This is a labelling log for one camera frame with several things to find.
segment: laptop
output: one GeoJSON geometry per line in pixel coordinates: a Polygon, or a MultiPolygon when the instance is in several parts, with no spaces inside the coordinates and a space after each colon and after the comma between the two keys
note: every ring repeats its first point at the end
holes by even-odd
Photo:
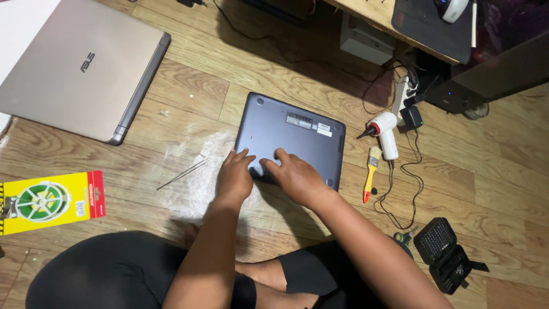
{"type": "Polygon", "coordinates": [[[60,0],[0,85],[0,112],[119,145],[170,42],[93,0],[60,0]]]}
{"type": "Polygon", "coordinates": [[[240,152],[248,148],[250,155],[257,156],[249,165],[255,179],[274,182],[259,160],[268,158],[280,165],[275,150],[281,147],[307,161],[328,186],[338,191],[345,129],[337,120],[250,92],[235,149],[240,152]]]}

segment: hand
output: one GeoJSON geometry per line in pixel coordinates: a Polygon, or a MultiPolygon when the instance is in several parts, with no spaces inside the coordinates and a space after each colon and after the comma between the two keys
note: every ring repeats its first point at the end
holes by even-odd
{"type": "Polygon", "coordinates": [[[259,163],[267,168],[282,190],[296,203],[314,210],[314,206],[320,204],[317,202],[319,199],[335,192],[312,166],[295,154],[287,154],[279,148],[274,151],[274,156],[282,162],[281,166],[269,159],[261,159],[259,163]]]}
{"type": "Polygon", "coordinates": [[[233,149],[223,162],[217,176],[217,196],[219,203],[240,207],[250,196],[254,182],[248,172],[248,165],[255,160],[255,156],[246,156],[248,149],[236,153],[233,149]]]}

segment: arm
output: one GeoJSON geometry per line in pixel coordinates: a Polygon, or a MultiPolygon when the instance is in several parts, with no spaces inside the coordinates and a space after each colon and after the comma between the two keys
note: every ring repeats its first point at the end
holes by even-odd
{"type": "Polygon", "coordinates": [[[294,201],[317,214],[389,307],[452,308],[414,260],[328,187],[312,166],[281,148],[276,155],[281,166],[268,159],[261,159],[261,164],[294,201]]]}
{"type": "Polygon", "coordinates": [[[234,284],[234,241],[238,214],[253,187],[248,165],[255,156],[231,150],[219,172],[217,196],[179,267],[163,309],[229,308],[234,284]]]}

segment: asus logo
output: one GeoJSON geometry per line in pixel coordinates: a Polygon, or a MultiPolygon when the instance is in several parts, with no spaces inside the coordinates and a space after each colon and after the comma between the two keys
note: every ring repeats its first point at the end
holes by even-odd
{"type": "Polygon", "coordinates": [[[84,61],[84,63],[82,63],[82,66],[80,67],[80,70],[85,73],[86,70],[88,69],[89,67],[89,64],[92,63],[92,60],[93,60],[93,57],[95,57],[96,54],[93,54],[93,53],[89,53],[88,54],[88,59],[86,61],[84,61]]]}

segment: brush bristles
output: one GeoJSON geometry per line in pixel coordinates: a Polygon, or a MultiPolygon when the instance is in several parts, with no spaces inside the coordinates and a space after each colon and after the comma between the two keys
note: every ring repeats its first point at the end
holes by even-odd
{"type": "Polygon", "coordinates": [[[379,149],[378,146],[373,146],[372,148],[370,148],[370,157],[379,160],[379,158],[381,158],[381,149],[379,149]]]}

